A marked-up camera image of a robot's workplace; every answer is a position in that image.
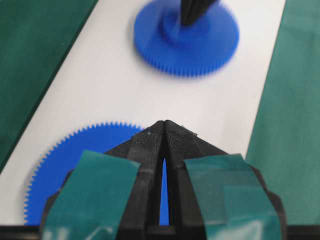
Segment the white table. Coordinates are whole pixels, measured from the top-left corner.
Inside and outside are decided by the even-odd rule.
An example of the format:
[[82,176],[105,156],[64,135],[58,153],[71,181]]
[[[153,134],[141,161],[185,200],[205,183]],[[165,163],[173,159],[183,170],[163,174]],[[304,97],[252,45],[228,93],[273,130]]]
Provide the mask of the white table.
[[285,0],[224,0],[240,31],[218,72],[181,79],[135,53],[133,23],[147,0],[100,0],[0,175],[0,225],[24,223],[34,167],[64,136],[118,121],[142,127],[170,119],[205,141],[246,155]]

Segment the blue plastic gear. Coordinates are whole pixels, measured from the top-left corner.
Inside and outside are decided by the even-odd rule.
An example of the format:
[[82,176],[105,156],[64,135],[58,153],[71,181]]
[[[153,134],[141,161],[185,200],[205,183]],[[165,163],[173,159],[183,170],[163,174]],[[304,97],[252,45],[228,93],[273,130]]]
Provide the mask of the blue plastic gear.
[[155,68],[194,77],[221,68],[239,42],[233,16],[217,1],[192,26],[180,24],[180,0],[154,0],[137,15],[134,44]]
[[104,153],[140,132],[126,124],[100,124],[70,134],[46,154],[30,182],[26,197],[26,225],[39,225],[47,198],[61,187],[67,173],[74,169],[83,150]]

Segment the gear teeth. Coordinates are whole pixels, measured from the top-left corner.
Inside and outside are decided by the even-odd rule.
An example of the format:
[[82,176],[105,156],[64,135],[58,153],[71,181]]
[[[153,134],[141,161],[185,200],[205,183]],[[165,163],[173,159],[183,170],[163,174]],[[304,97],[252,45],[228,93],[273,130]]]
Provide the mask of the gear teeth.
[[139,132],[142,130],[142,127],[140,126],[132,126],[132,124],[128,124],[126,122],[102,122],[102,123],[97,123],[97,124],[92,124],[87,127],[80,128],[76,131],[73,131],[71,134],[68,134],[67,137],[63,137],[62,140],[60,140],[58,143],[53,145],[52,149],[50,149],[46,154],[43,155],[43,157],[40,159],[36,167],[33,169],[32,176],[30,176],[28,183],[26,184],[27,186],[25,187],[25,192],[23,196],[23,219],[24,219],[24,224],[35,224],[35,217],[30,214],[33,211],[33,208],[35,208],[35,203],[34,203],[34,197],[32,198],[31,196],[34,196],[37,194],[37,189],[35,189],[35,182],[36,181],[41,181],[39,172],[41,169],[44,167],[45,163],[49,163],[52,160],[50,158],[51,154],[59,147],[61,147],[63,144],[69,142],[74,138],[75,136],[78,136],[79,134],[83,133],[85,134],[86,131],[91,130],[91,129],[97,129],[97,128],[104,128],[104,127],[122,127],[122,128],[136,128],[136,130]]
[[[234,23],[236,23],[236,20],[233,16],[233,14],[221,3],[217,3],[218,6],[220,7],[221,11],[225,13],[225,15],[227,15]],[[207,66],[202,66],[202,67],[198,67],[198,68],[190,68],[190,67],[186,67],[186,68],[179,68],[179,67],[175,67],[175,66],[169,66],[167,65],[166,62],[162,62],[159,61],[156,57],[152,56],[149,54],[148,49],[144,48],[141,46],[141,44],[134,39],[134,45],[135,48],[138,52],[138,54],[152,67],[158,69],[160,72],[162,73],[167,73],[169,75],[173,75],[176,77],[186,77],[186,78],[193,78],[193,77],[202,77],[205,76],[207,74],[213,73],[215,71],[217,71],[218,69],[220,69],[223,65],[225,65],[230,58],[234,55],[237,47],[238,47],[238,42],[239,42],[239,32],[237,31],[235,34],[235,42],[236,44],[234,46],[232,46],[232,48],[230,49],[230,53],[226,56],[223,56],[223,60],[219,61],[219,62],[214,62],[210,65]]]

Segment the blurry blue gear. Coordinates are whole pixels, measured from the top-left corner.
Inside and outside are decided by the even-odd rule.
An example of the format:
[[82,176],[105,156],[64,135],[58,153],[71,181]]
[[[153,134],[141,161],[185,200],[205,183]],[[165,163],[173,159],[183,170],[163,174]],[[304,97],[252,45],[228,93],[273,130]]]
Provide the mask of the blurry blue gear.
[[146,62],[178,76],[205,75],[230,60],[239,42],[236,21],[217,1],[196,23],[180,24],[180,0],[154,0],[138,14],[134,44]]
[[35,171],[26,197],[26,225],[39,225],[47,198],[61,187],[83,150],[104,153],[130,139],[141,128],[126,124],[100,124],[66,137],[50,151]]

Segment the green cloth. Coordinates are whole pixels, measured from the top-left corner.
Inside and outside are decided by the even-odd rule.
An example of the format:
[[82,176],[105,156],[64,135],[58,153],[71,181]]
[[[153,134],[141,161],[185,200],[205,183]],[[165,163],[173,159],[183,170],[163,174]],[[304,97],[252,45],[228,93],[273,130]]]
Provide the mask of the green cloth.
[[0,172],[97,0],[0,0]]
[[184,161],[208,240],[281,240],[280,220],[241,155]]
[[85,151],[49,212],[42,239],[116,239],[139,166]]
[[287,0],[247,163],[290,225],[320,224],[320,1]]

